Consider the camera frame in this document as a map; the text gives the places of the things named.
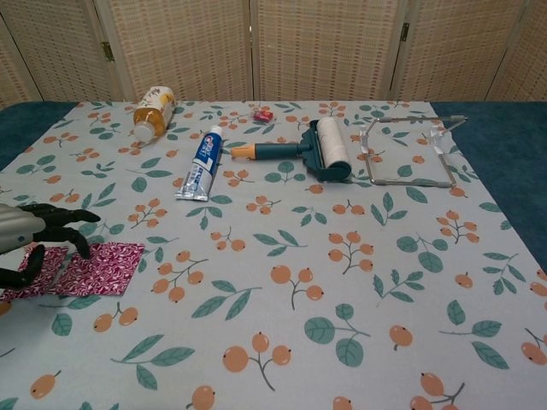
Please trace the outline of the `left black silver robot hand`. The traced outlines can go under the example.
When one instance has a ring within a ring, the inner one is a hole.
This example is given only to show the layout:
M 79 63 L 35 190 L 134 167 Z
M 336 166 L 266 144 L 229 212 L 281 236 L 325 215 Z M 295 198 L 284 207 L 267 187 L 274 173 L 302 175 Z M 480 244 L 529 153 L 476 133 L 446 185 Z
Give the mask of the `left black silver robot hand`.
M 43 242 L 73 244 L 80 257 L 91 257 L 87 239 L 69 225 L 75 222 L 95 223 L 101 217 L 85 209 L 59 208 L 47 203 L 25 206 L 1 205 L 1 253 L 7 254 L 35 242 L 27 259 L 25 269 L 1 269 L 1 287 L 7 290 L 20 290 L 32 284 L 40 274 L 45 257 Z

